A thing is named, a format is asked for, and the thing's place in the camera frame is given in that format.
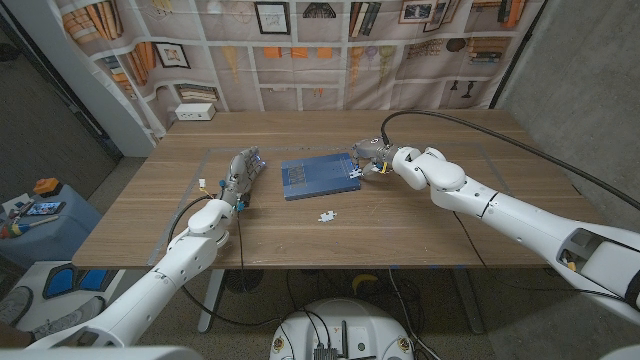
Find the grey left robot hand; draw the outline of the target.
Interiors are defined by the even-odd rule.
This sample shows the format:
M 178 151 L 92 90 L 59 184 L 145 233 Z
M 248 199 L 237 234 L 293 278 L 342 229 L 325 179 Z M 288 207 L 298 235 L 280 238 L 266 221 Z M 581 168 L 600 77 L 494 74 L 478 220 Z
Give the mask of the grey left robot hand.
M 249 194 L 253 182 L 265 166 L 257 146 L 242 150 L 232 158 L 216 198 L 236 206 Z

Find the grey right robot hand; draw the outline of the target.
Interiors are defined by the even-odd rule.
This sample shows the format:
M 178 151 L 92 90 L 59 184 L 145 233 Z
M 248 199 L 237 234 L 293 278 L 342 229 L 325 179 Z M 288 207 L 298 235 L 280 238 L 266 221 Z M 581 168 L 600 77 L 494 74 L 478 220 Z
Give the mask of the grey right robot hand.
M 393 171 L 392 161 L 398 151 L 396 145 L 385 145 L 381 137 L 364 139 L 354 144 L 352 161 L 361 177 L 372 172 Z

